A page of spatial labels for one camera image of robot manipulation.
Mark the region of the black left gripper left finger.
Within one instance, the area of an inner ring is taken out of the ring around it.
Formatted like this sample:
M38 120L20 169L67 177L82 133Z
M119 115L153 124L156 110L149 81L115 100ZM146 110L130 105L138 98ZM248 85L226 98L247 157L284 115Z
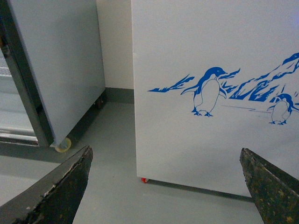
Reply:
M87 145L0 207L2 224L71 224L85 193L93 150Z

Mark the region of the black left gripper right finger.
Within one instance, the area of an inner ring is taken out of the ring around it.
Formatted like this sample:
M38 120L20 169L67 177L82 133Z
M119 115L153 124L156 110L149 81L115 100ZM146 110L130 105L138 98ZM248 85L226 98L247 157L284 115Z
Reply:
M265 224L299 222L299 181L248 148L240 163L246 186Z

